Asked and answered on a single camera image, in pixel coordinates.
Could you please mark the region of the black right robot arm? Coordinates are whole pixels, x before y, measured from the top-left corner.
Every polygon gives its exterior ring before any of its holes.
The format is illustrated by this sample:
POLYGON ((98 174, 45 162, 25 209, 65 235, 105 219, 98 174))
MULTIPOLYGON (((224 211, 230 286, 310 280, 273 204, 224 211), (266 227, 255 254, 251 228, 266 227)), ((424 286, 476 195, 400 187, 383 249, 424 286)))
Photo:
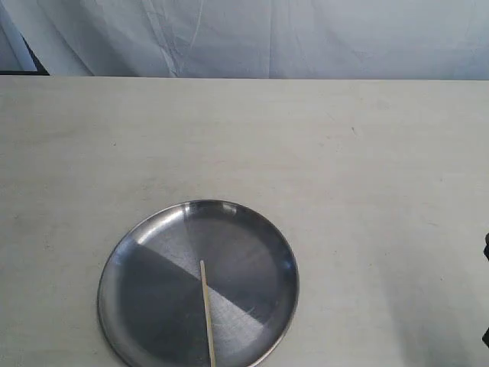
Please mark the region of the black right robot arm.
MULTIPOLYGON (((489 260, 489 233, 485 236, 485 247, 484 247, 484 256, 487 260, 489 260)), ((484 335, 482 336, 482 341, 486 346, 489 346, 489 329, 486 330, 484 335)))

